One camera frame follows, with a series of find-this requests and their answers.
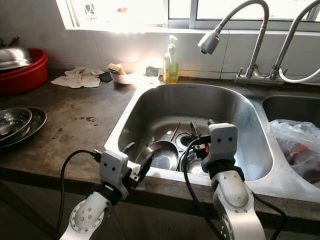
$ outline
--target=window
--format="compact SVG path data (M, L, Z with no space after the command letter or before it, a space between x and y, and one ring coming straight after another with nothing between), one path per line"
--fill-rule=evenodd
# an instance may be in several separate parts
M213 29L245 0L56 0L73 27L137 28L141 26ZM269 5L268 30L288 30L292 20L314 0L265 0ZM320 5L300 23L299 31L320 32ZM225 29L260 29L263 9L257 4L239 11Z
M208 29L216 27L220 20L246 0L191 0L189 27ZM269 6L268 30L288 30L292 20L314 0L265 0ZM312 9L299 24L299 31L320 32L320 5ZM247 6L233 16L225 28L257 30L264 16L258 4Z

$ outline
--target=faucet spray head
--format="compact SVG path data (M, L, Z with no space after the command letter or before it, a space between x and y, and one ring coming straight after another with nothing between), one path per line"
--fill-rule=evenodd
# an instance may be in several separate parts
M219 43L219 32L206 33L198 43L198 47L203 54L212 54Z

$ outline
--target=dish soap bottle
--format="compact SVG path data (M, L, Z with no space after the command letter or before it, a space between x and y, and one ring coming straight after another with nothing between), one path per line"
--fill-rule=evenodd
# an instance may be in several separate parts
M178 39L170 35L169 40L168 51L163 58L163 80L166 84L175 84L179 78L179 65L177 63L174 41Z

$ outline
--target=double sink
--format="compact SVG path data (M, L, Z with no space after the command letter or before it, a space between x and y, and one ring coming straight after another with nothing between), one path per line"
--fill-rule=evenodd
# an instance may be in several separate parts
M150 84L136 90L104 147L117 152L135 142L128 153L128 166L138 171L140 165L134 161L152 139L169 141L180 123L172 142L183 152L183 142L178 140L190 132L190 122L196 122L199 131L207 134L208 119L237 126L234 158L255 193L320 203L320 188L291 168L277 140L268 133L268 123L275 119L307 121L320 128L320 97L316 93L236 85ZM178 170L151 167L148 176L184 182ZM189 180L211 185L205 174L190 174Z

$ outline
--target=plastic bag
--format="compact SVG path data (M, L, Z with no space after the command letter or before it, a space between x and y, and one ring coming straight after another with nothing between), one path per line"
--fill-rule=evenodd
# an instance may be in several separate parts
M320 128L311 122L274 120L268 131L300 176L309 182L320 180Z

